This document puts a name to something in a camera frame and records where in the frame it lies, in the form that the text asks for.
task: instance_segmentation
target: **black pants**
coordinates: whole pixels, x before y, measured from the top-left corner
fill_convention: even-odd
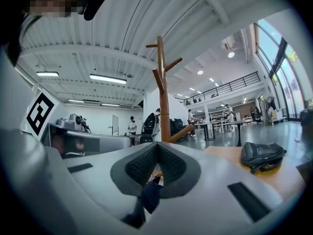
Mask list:
[[[136,132],[130,132],[129,134],[132,134],[132,135],[136,135]],[[135,145],[135,138],[131,138],[132,139],[132,146]]]
[[[192,122],[191,124],[194,126],[194,129],[192,131],[190,131],[190,134],[195,135],[196,134],[195,133],[195,122]]]

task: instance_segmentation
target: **large window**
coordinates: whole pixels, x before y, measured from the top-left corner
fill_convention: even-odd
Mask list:
[[[257,53],[275,86],[283,115],[298,119],[304,102],[293,71],[302,64],[292,47],[268,22],[260,20],[255,25]]]

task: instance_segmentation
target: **floor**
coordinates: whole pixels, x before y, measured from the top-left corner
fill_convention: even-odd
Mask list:
[[[188,141],[180,143],[190,148],[205,150],[208,146],[236,146],[238,142],[238,130],[235,132],[226,132],[224,134],[216,134],[215,140],[204,141],[203,129],[196,129],[196,138],[188,137]],[[308,164],[312,167],[313,160],[313,134],[306,136],[302,134],[300,123],[296,122],[280,122],[275,125],[253,124],[241,127],[241,142],[254,143],[277,143],[282,146],[286,152],[286,156],[292,158],[295,166]]]

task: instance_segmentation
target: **brown wall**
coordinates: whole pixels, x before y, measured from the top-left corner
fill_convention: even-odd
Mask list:
[[[247,103],[247,104],[243,104],[243,105],[240,105],[240,106],[236,106],[236,107],[233,107],[235,109],[235,112],[239,112],[240,113],[240,118],[244,118],[245,115],[248,115],[250,116],[250,108],[253,108],[255,109],[255,103],[252,102],[252,103]]]

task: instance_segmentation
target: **black metal railing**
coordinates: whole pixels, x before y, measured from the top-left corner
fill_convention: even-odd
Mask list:
[[[201,102],[203,100],[207,100],[209,98],[220,96],[220,95],[223,95],[223,94],[228,93],[228,92],[235,91],[237,89],[246,87],[248,85],[257,83],[259,81],[261,81],[261,80],[259,78],[258,72],[256,71],[256,72],[251,73],[247,76],[244,76],[244,77],[241,77],[241,78],[236,79],[234,81],[231,81],[227,84],[223,84],[223,85],[220,85],[219,87],[208,90],[204,93],[191,96],[187,99],[179,99],[179,98],[176,98],[176,99],[179,102],[183,101],[183,104],[186,106],[186,105]]]

